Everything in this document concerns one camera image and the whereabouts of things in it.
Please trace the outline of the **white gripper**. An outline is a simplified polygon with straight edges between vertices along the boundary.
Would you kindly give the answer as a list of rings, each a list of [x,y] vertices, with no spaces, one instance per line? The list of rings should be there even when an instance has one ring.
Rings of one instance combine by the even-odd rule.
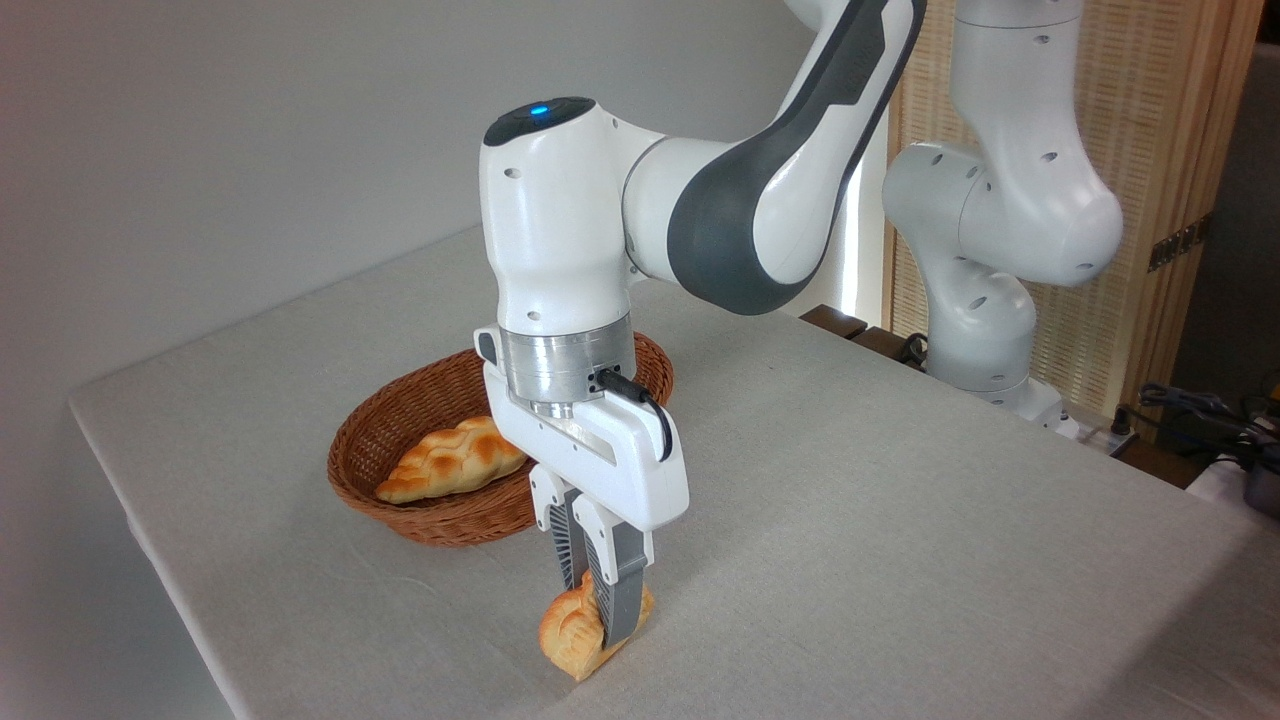
[[[535,414],[509,392],[497,340],[497,325],[474,333],[490,414],[503,437],[539,462],[529,474],[538,527],[550,533],[567,591],[581,585],[589,568],[603,644],[614,647],[635,633],[641,615],[653,556],[652,534],[643,530],[689,507],[680,438],[672,436],[663,457],[659,415],[616,393],[572,404],[567,419]]]

